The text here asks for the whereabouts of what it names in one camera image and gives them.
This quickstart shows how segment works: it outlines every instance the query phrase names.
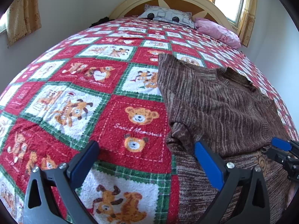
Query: bed headboard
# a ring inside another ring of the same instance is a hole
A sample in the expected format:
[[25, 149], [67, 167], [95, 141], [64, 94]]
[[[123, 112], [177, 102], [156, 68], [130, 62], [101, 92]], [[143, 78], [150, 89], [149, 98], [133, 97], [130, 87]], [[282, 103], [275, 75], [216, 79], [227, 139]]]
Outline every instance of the bed headboard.
[[192, 12], [193, 18], [206, 18], [228, 30], [233, 30], [225, 15], [209, 0], [125, 0], [111, 13], [110, 19], [141, 15], [146, 3], [183, 12]]

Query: bed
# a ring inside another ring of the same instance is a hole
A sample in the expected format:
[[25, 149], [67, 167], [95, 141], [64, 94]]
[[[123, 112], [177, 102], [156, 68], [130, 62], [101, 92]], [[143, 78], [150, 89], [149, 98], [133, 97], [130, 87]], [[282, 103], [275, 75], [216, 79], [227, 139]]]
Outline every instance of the bed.
[[194, 29], [138, 19], [145, 3], [232, 30], [208, 0], [126, 0], [111, 14], [115, 20], [72, 35], [22, 70], [0, 98], [0, 198], [18, 223], [32, 168], [56, 168], [90, 139], [101, 152], [76, 193], [96, 221], [177, 223], [179, 183], [164, 144], [169, 128], [157, 86], [160, 53], [208, 68], [232, 67], [274, 99], [290, 137], [299, 140], [278, 92], [243, 53]]

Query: pink pillow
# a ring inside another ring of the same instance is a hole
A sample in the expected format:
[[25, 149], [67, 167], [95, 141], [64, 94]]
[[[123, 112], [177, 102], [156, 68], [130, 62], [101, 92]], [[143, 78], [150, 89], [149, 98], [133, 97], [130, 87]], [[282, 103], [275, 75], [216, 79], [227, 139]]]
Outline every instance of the pink pillow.
[[234, 49], [241, 47], [239, 37], [225, 27], [205, 18], [196, 18], [195, 27], [198, 32], [209, 35]]

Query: gray patterned pillow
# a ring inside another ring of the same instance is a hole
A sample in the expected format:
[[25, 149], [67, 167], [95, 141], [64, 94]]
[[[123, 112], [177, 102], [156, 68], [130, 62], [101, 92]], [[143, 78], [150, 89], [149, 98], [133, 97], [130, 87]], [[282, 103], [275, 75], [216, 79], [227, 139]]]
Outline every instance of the gray patterned pillow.
[[194, 23], [191, 21], [188, 15], [182, 14], [180, 11], [168, 8], [153, 7], [147, 9], [138, 18], [148, 18], [151, 20], [153, 20], [154, 18], [155, 20], [158, 20], [158, 18], [162, 18], [164, 22], [186, 25], [192, 29], [194, 28]]
[[[149, 5], [149, 4], [144, 5], [144, 11], [146, 11], [147, 9], [151, 9], [151, 8], [159, 8], [159, 6], [152, 6], [152, 5]], [[175, 10], [175, 9], [172, 9], [172, 10], [176, 11], [176, 12], [180, 12], [184, 15], [187, 15], [190, 19], [192, 18], [192, 13], [191, 12], [183, 12], [183, 11]]]

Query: knitted sweater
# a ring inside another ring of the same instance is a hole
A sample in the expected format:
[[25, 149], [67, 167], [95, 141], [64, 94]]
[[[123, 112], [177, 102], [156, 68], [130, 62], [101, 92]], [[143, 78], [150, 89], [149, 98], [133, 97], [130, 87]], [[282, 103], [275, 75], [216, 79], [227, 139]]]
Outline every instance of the knitted sweater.
[[[282, 166], [259, 151], [275, 136], [289, 139], [274, 101], [231, 68], [198, 67], [169, 54], [159, 56], [158, 87], [171, 127], [166, 143], [176, 157], [181, 223], [198, 220], [217, 193], [194, 157], [197, 141], [204, 141], [225, 162], [234, 162], [237, 167], [262, 167], [271, 223], [276, 222], [285, 207], [289, 181]], [[240, 190], [223, 220], [231, 215]]]

